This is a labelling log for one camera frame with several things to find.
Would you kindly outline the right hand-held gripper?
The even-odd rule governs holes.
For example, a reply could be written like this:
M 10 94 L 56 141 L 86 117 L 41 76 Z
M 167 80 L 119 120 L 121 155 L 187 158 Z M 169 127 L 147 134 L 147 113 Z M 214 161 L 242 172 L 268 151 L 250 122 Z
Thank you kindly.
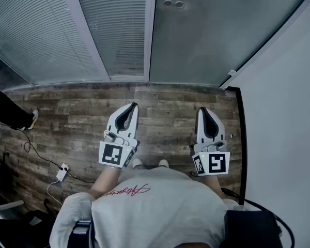
M 227 150 L 225 127 L 211 110 L 201 107 L 196 116 L 196 142 L 192 146 L 192 160 L 199 177 L 228 174 L 230 152 Z M 205 145 L 210 138 L 214 144 Z

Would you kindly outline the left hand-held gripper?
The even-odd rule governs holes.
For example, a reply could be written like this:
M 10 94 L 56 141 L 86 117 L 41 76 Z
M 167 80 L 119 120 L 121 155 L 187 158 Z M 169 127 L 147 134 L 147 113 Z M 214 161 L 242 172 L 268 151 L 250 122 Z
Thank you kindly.
M 120 107 L 110 117 L 104 140 L 99 144 L 99 163 L 116 169 L 128 166 L 137 151 L 135 138 L 138 127 L 139 106 L 133 102 Z

